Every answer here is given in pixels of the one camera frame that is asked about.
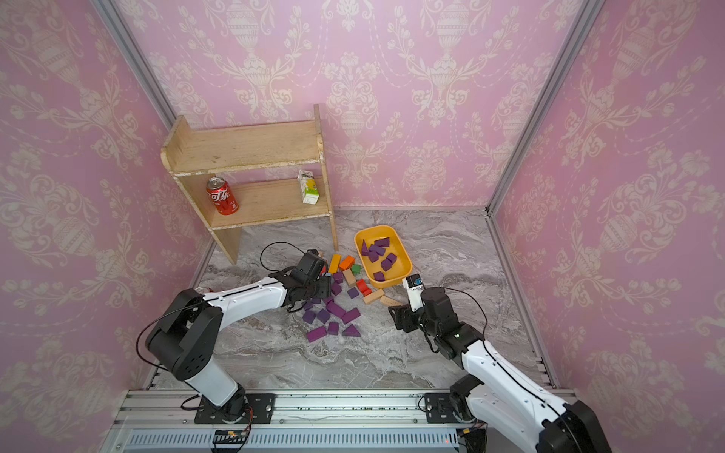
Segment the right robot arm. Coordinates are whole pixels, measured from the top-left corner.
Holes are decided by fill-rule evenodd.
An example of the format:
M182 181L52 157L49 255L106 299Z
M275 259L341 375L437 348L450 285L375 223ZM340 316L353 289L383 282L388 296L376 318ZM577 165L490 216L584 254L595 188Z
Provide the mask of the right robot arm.
M459 319L445 288L418 286L408 298L388 309L396 329L421 331L434 353L466 371L449 388L460 419L487 424L524 452L612 450L589 406L569 403L518 371L482 330Z

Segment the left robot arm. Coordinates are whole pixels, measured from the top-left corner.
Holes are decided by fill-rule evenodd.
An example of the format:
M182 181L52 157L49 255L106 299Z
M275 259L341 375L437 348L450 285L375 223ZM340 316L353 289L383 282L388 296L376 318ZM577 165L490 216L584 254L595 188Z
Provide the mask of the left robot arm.
M255 314L332 294L329 266L318 252L304 252L295 265L271 271L254 283L224 292L181 291L165 313L142 330L138 342L160 367L192 387L226 423L253 414L244 387L213 358L219 333Z

